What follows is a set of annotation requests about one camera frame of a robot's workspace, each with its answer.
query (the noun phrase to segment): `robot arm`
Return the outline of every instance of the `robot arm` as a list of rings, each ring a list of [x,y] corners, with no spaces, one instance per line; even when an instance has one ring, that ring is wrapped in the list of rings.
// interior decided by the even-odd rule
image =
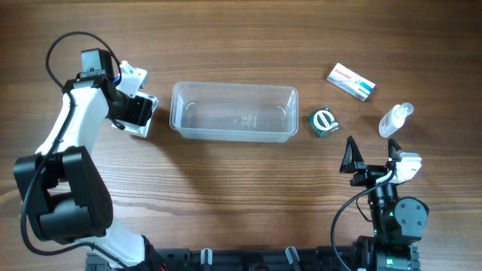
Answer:
[[[396,187],[415,176],[422,158],[403,151],[394,139],[388,147],[385,166],[366,165],[353,137],[347,139],[340,173],[354,173],[350,185],[367,188],[374,228],[374,237],[360,236],[353,243],[349,265],[366,270],[415,271],[420,262],[413,243],[422,238],[429,207],[413,197],[399,198]]]
[[[120,65],[122,81],[116,87],[108,51],[92,49],[81,54],[83,72],[67,81],[75,101],[74,113],[68,126],[47,161],[40,185],[34,188],[27,215],[34,234],[40,240],[53,240],[61,245],[91,242],[99,249],[93,252],[105,258],[112,268],[152,263],[148,240],[130,232],[113,218],[111,197],[90,158],[100,125],[109,118],[113,125],[146,136],[157,98],[139,92],[148,80],[146,70],[133,68],[128,62]],[[20,158],[14,175],[25,199],[39,161],[53,145],[70,111],[71,100],[63,94],[63,108],[47,140],[36,155]],[[50,195],[49,188],[60,181],[69,183],[71,192]],[[106,257],[107,252],[117,260]]]

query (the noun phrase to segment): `clear plastic container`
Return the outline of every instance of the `clear plastic container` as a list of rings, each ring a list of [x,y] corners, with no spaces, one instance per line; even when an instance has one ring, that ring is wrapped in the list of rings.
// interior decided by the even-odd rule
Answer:
[[[178,82],[171,127],[187,139],[286,142],[298,129],[294,87]]]

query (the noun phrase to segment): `wire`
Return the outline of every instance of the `wire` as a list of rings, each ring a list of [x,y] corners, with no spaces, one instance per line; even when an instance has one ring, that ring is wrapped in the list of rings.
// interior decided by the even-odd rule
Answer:
[[[100,41],[102,44],[104,44],[104,46],[109,50],[109,52],[111,53],[111,55],[114,57],[114,60],[116,61],[116,63],[118,65],[120,65],[119,63],[119,60],[117,59],[117,57],[115,57],[114,55],[114,52],[112,52],[111,48],[103,41],[101,40],[100,38],[98,38],[97,36],[95,36],[94,34],[90,34],[88,32],[70,32],[70,33],[67,33],[67,34],[64,34],[62,36],[60,36],[60,38],[58,38],[57,40],[55,40],[54,43],[52,43],[52,45],[50,46],[50,49],[48,50],[47,52],[47,56],[46,56],[46,59],[45,59],[45,68],[47,69],[47,72],[48,74],[50,75],[50,77],[52,78],[52,80],[60,86],[60,88],[62,89],[63,93],[65,92],[65,88],[64,86],[56,79],[56,77],[53,75],[52,71],[50,70],[50,66],[49,66],[49,59],[50,59],[50,54],[52,53],[52,49],[59,43],[59,41],[61,41],[62,39],[64,39],[65,37],[68,37],[70,35],[88,35],[90,37],[93,37],[95,38],[96,40]],[[33,190],[35,189],[37,183],[38,183],[38,180],[40,179],[41,177],[41,174],[42,174],[42,171],[44,170],[45,166],[47,165],[47,162],[48,160],[52,157],[52,154],[54,153],[54,151],[58,148],[59,146],[59,143],[62,141],[62,137],[64,135],[64,133],[66,132],[67,130],[67,127],[68,125],[70,124],[70,121],[72,120],[72,117],[74,115],[74,112],[75,112],[75,98],[74,96],[70,93],[70,91],[67,91],[65,92],[65,94],[68,96],[69,98],[69,112],[67,113],[67,117],[66,119],[64,120],[62,126],[60,127],[60,130],[59,130],[59,133],[57,134],[57,136],[55,137],[55,139],[53,140],[53,143],[52,143],[52,146],[50,147],[49,151],[44,155],[42,161],[40,162],[40,164],[38,165],[37,169],[35,170],[35,173],[34,175],[32,176],[32,181],[30,182],[29,184],[29,187],[26,191],[26,194],[25,194],[25,199],[23,201],[23,207],[22,207],[22,214],[20,216],[20,232],[22,233],[22,239],[23,239],[23,243],[25,244],[25,246],[33,253],[35,254],[39,254],[39,255],[42,255],[42,256],[54,256],[54,255],[58,255],[58,254],[62,254],[64,252],[67,252],[67,251],[71,251],[71,250],[74,250],[76,248],[80,248],[80,247],[84,247],[84,246],[87,246],[87,247],[90,247],[92,250],[97,250],[98,252],[104,254],[107,258],[113,260],[115,263],[119,264],[120,266],[122,266],[123,268],[128,268],[128,266],[121,262],[118,258],[112,256],[111,254],[109,254],[107,251],[105,251],[104,249],[100,248],[98,245],[96,245],[95,243],[93,242],[80,242],[78,244],[75,244],[75,245],[71,245],[69,247],[66,247],[66,248],[61,248],[59,250],[55,250],[55,251],[42,251],[38,248],[36,248],[31,242],[30,242],[30,239],[29,239],[29,234],[27,232],[27,223],[26,223],[26,220],[27,220],[27,213],[28,213],[28,208],[29,208],[29,204],[30,204],[30,197],[32,195],[32,192]]]
[[[69,32],[69,33],[66,33],[64,35],[61,35],[57,40],[55,40],[52,45],[50,46],[50,48],[48,49],[47,51],[47,56],[45,57],[45,68],[47,69],[47,73],[50,75],[50,78],[52,78],[52,80],[55,82],[55,84],[57,84],[60,89],[62,89],[62,92],[64,92],[64,86],[62,85],[62,83],[60,83],[60,81],[55,77],[55,75],[53,75],[53,72],[52,70],[50,70],[50,65],[49,65],[49,61],[50,61],[50,55],[52,54],[52,50],[55,48],[55,46],[61,41],[63,40],[64,38],[67,38],[69,36],[72,36],[72,35],[87,35],[89,37],[92,37],[92,38],[95,38],[97,41],[99,41],[102,45],[104,45],[105,48],[107,48],[108,52],[111,54],[112,58],[114,59],[115,63],[117,64],[117,68],[119,69],[119,79],[116,80],[114,82],[114,84],[116,86],[118,86],[121,81],[122,81],[122,72],[121,72],[121,62],[119,61],[119,59],[115,56],[115,53],[114,51],[105,43],[105,41],[103,41],[101,38],[97,37],[96,35],[92,34],[92,33],[89,33],[89,32],[84,32],[84,31],[73,31],[73,32]]]
[[[346,270],[350,271],[351,269],[348,267],[348,265],[346,265],[346,263],[343,261],[343,259],[338,254],[337,244],[334,241],[334,230],[337,226],[338,218],[340,217],[341,213],[346,209],[346,207],[348,207],[350,204],[352,204],[356,199],[358,199],[358,198],[360,198],[364,195],[368,195],[371,191],[376,190],[377,188],[388,184],[393,179],[394,175],[395,175],[395,172],[390,170],[389,174],[378,178],[377,182],[381,181],[381,183],[375,185],[374,187],[372,187],[370,189],[367,189],[365,191],[362,191],[362,192],[356,194],[353,198],[351,198],[347,202],[345,202],[345,204],[343,204],[343,206],[341,206],[341,208],[338,210],[337,214],[334,216],[333,223],[331,224],[331,247],[333,248],[333,251],[334,251],[335,255],[337,256],[338,260],[342,263],[342,265],[346,268]]]
[[[360,206],[358,205],[358,199],[356,199],[356,208],[358,208],[358,210],[360,211],[360,214],[361,216],[363,216],[363,218],[367,221],[367,222],[371,222],[371,219],[367,218],[367,216],[363,213],[363,211],[360,209]]]

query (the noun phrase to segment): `white box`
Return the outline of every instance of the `white box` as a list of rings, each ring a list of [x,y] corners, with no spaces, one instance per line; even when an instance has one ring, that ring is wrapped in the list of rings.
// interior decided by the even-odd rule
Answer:
[[[373,82],[357,75],[340,63],[333,68],[327,80],[362,101],[368,98],[375,87]]]

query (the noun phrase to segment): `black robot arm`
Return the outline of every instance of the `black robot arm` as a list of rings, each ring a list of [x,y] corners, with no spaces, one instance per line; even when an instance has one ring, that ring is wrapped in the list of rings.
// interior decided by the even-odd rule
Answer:
[[[352,245],[352,269],[419,270],[414,242],[420,241],[429,207],[414,197],[399,198],[397,186],[412,179],[420,168],[418,154],[403,152],[394,139],[389,140],[389,160],[385,166],[366,165],[353,137],[346,143],[340,173],[352,173],[352,186],[365,186],[374,237],[360,236]],[[393,178],[380,185],[377,180],[393,172]]]

